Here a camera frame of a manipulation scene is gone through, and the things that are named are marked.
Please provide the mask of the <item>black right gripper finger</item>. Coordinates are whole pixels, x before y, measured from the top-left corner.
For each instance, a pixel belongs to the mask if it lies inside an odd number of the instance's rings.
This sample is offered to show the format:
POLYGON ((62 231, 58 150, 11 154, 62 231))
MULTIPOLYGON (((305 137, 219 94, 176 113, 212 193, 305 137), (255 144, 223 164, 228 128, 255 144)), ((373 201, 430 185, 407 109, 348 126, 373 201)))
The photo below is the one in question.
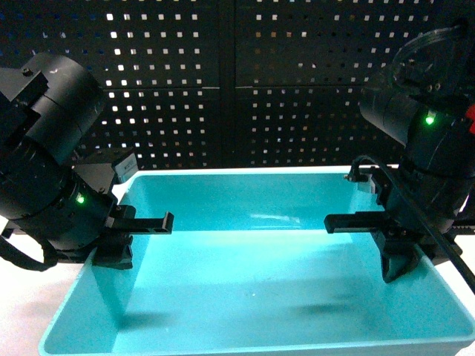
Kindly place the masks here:
POLYGON ((327 233, 359 233, 381 230, 388 216, 383 211, 357 211, 353 214, 328 214, 324 218, 327 233))
POLYGON ((399 227, 382 228, 373 232, 385 283, 392 283, 417 267, 420 256, 416 247, 421 238, 420 233, 399 227))

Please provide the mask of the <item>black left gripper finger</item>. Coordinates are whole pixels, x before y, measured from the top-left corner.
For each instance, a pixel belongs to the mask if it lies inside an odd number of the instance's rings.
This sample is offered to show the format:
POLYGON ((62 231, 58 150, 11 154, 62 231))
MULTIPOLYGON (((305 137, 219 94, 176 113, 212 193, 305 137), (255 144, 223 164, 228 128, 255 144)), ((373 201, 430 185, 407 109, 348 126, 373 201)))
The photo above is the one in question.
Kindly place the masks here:
POLYGON ((132 242, 130 234, 107 235, 96 247, 93 265, 113 269, 133 268, 132 242))
POLYGON ((111 229, 126 234, 171 234, 174 215, 166 212, 163 218, 115 218, 111 229))

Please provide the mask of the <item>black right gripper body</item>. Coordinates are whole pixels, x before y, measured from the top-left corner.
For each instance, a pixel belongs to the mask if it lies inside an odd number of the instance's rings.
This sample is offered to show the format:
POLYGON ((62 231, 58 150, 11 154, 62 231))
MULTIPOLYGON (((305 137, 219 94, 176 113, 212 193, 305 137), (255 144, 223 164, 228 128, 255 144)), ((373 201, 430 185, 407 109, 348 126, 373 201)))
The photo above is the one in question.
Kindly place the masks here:
POLYGON ((385 211, 403 229, 422 235, 421 244, 435 253, 435 241, 426 232, 419 220, 420 214, 406 202, 401 192, 405 191, 442 234, 453 240, 457 234, 471 234, 474 230, 474 178, 449 177, 419 171, 412 166, 390 169, 398 183, 388 185, 390 190, 381 198, 385 211))

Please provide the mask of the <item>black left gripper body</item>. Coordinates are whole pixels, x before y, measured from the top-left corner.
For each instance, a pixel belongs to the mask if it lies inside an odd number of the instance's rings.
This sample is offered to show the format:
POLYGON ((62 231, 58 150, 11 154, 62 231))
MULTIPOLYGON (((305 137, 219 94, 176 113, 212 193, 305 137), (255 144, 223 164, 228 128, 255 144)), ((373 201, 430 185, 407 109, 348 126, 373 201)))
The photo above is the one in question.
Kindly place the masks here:
POLYGON ((7 234, 24 233, 42 248, 43 263, 83 263, 114 231, 115 218, 134 218, 111 190, 113 164, 131 148, 105 148, 72 166, 26 151, 7 169, 7 234))

